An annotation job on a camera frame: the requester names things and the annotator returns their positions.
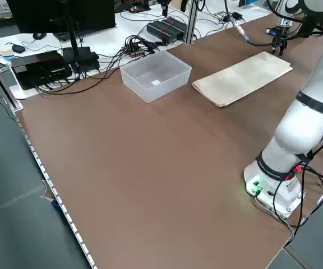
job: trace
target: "metal pole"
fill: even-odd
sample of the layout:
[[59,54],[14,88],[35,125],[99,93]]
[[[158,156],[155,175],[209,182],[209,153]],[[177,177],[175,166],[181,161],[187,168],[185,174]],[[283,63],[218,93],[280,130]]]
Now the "metal pole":
[[187,45],[191,44],[194,36],[194,29],[195,29],[195,23],[196,23],[196,17],[197,17],[196,2],[197,1],[194,1],[194,0],[191,1],[188,26],[186,28],[186,36],[185,36],[185,44]]

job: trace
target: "power adapter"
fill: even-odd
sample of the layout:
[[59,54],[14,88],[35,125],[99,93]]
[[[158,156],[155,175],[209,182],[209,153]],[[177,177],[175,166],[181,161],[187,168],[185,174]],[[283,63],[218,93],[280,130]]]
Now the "power adapter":
[[16,45],[14,43],[7,43],[7,44],[11,44],[12,45],[12,50],[15,53],[22,53],[22,52],[24,52],[26,50],[25,47],[23,47],[21,45]]
[[[238,12],[233,12],[232,14],[231,14],[231,16],[233,17],[233,19],[234,20],[236,20],[236,21],[239,21],[239,20],[242,20],[243,18],[242,18],[242,15],[240,14],[240,13],[238,13]],[[223,22],[230,22],[230,15],[225,15],[224,17],[223,17]]]

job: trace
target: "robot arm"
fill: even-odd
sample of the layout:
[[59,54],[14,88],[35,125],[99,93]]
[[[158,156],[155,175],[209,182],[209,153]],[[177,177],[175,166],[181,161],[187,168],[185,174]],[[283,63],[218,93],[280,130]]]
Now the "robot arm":
[[[323,1],[300,0],[293,7],[323,25]],[[275,208],[283,217],[288,217],[303,197],[293,169],[301,162],[308,163],[308,154],[322,141],[323,54],[277,126],[274,137],[255,161],[245,168],[247,192],[254,196],[256,188],[262,189],[258,200],[272,210]]]
[[[298,0],[279,0],[276,5],[276,11],[286,17],[292,17],[294,14],[298,14],[300,9],[298,7]],[[273,36],[273,42],[283,40],[288,37],[292,26],[291,20],[286,18],[279,18],[277,27],[267,29],[266,33]],[[282,56],[284,50],[287,49],[287,40],[275,44],[272,46],[272,54],[275,54],[277,48],[279,48],[279,56]]]

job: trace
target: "black box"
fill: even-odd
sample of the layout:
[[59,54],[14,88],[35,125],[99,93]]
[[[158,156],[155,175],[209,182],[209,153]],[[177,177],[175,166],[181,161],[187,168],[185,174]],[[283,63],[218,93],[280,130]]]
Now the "black box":
[[164,21],[154,21],[146,26],[146,30],[149,34],[156,36],[165,43],[172,43],[176,40],[182,40],[184,33],[180,30],[171,27],[168,23]]
[[11,63],[12,70],[23,90],[64,80],[72,75],[67,62],[55,50],[16,58]]

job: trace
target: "monitor stand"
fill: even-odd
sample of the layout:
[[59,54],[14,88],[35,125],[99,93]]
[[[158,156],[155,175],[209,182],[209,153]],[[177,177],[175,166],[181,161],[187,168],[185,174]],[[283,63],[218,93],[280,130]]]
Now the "monitor stand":
[[87,72],[99,69],[98,55],[91,52],[89,47],[78,48],[78,56],[75,57],[72,48],[62,50],[63,59],[70,64],[74,72]]
[[70,64],[75,74],[99,69],[98,55],[91,52],[89,47],[78,48],[74,29],[74,21],[68,6],[69,0],[60,0],[66,17],[67,30],[70,35],[71,48],[63,49],[63,58]]

